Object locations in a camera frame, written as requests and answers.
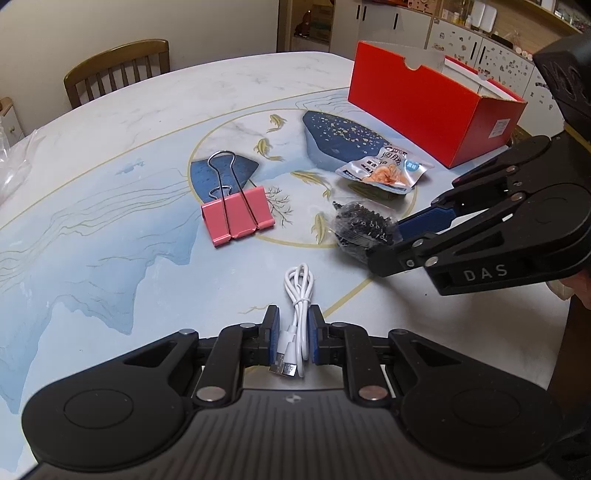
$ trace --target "white usb cable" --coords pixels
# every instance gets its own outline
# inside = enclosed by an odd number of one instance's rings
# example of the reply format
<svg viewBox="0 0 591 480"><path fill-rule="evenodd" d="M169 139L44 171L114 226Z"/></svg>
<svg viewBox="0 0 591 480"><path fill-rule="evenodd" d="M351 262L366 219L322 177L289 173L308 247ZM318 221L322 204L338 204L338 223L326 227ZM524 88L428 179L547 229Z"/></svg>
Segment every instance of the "white usb cable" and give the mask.
<svg viewBox="0 0 591 480"><path fill-rule="evenodd" d="M290 327L282 330L277 344L277 358L271 371L293 377L296 370L304 376L304 360L308 360L308 307L312 297L314 275L308 265L301 264L285 272L285 291L294 306L294 317Z"/></svg>

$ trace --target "dining table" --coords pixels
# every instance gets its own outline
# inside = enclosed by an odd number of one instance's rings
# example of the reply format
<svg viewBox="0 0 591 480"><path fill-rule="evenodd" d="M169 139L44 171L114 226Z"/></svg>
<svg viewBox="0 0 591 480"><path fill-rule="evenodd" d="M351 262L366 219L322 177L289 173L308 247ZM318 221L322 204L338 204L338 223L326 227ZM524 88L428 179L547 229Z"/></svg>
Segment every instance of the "dining table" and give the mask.
<svg viewBox="0 0 591 480"><path fill-rule="evenodd" d="M35 465L20 418L40 388L180 329L206 338L260 323L270 304L287 327L284 272L301 263L327 322L377 336L407 329L548 387L569 304L545 284L442 297L422 268L376 278L339 249L333 202L369 199L402 219L500 152L445 168L348 102L352 69L321 52L216 61L119 89L37 131L30 174L0 205L0 480ZM406 195L346 180L335 173L344 153L317 145L333 134L359 155L392 144L431 168ZM236 154L244 188L264 187L275 225L216 248L201 206L219 150ZM342 374L252 367L244 385L339 388Z"/></svg>

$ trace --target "black ribbed surface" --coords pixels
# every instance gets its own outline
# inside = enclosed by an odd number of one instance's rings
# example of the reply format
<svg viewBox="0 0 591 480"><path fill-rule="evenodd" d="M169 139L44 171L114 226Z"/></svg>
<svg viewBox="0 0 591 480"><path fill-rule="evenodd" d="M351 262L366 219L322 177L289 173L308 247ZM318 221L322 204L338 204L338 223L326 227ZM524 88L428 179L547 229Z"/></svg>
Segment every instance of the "black ribbed surface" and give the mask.
<svg viewBox="0 0 591 480"><path fill-rule="evenodd" d="M113 473L43 464L27 480L556 480L537 465L473 473L408 442L392 416L351 403L342 390L245 390L235 404L200 412L159 457Z"/></svg>

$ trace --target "drawer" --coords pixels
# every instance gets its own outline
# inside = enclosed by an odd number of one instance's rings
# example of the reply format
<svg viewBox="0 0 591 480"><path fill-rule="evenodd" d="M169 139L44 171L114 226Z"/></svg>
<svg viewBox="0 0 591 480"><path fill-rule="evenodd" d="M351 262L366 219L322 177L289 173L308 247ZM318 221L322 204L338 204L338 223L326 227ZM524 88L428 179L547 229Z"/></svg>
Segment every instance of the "drawer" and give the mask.
<svg viewBox="0 0 591 480"><path fill-rule="evenodd" d="M4 133L6 133L6 136L8 137L8 144L13 146L21 139L21 136L23 136L21 126L18 123L17 115L14 112L13 106L10 107L8 112L6 112L6 114L0 118L0 121L2 122Z"/></svg>

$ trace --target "wooden shelf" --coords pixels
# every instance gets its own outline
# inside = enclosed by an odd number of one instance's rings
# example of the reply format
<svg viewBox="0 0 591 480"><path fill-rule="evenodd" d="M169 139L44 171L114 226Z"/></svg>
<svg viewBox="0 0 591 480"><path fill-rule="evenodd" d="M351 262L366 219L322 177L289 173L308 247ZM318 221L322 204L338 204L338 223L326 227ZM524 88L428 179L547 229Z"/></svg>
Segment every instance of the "wooden shelf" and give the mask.
<svg viewBox="0 0 591 480"><path fill-rule="evenodd" d="M521 10L531 13L532 16L539 20L542 25L552 28L557 33L562 35L574 35L575 33L581 33L581 31L573 27L568 22L565 22L560 17L554 15L554 13L546 10L531 0L495 0L498 3L504 4L511 9Z"/></svg>

